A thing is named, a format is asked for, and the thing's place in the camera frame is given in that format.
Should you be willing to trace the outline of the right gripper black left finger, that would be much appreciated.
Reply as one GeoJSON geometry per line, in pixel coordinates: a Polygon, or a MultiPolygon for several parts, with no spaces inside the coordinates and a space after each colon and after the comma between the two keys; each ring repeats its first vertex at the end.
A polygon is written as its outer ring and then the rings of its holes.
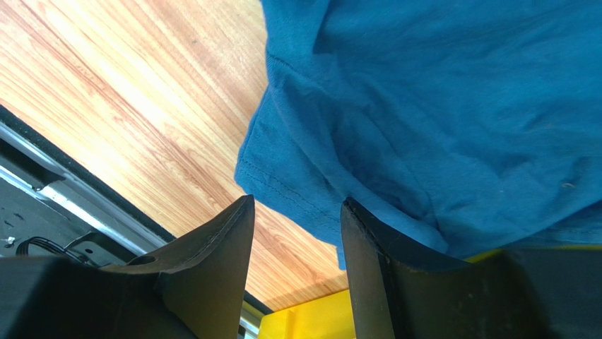
{"type": "Polygon", "coordinates": [[[124,266],[1,260],[2,338],[236,338],[254,234],[243,196],[124,266]]]}

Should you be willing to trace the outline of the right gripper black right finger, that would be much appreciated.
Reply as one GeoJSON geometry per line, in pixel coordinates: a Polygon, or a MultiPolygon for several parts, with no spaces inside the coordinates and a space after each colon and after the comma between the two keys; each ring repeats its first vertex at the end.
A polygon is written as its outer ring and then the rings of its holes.
{"type": "Polygon", "coordinates": [[[601,248],[489,251],[459,260],[349,198],[341,232],[359,338],[600,338],[601,248]]]}

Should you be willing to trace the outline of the teal blue t shirt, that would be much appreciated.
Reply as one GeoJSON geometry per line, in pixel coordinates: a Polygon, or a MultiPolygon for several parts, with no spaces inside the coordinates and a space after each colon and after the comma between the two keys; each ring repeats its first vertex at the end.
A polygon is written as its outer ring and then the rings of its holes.
{"type": "Polygon", "coordinates": [[[601,242],[600,1],[263,1],[235,181],[342,249],[354,198],[437,251],[601,242]]]}

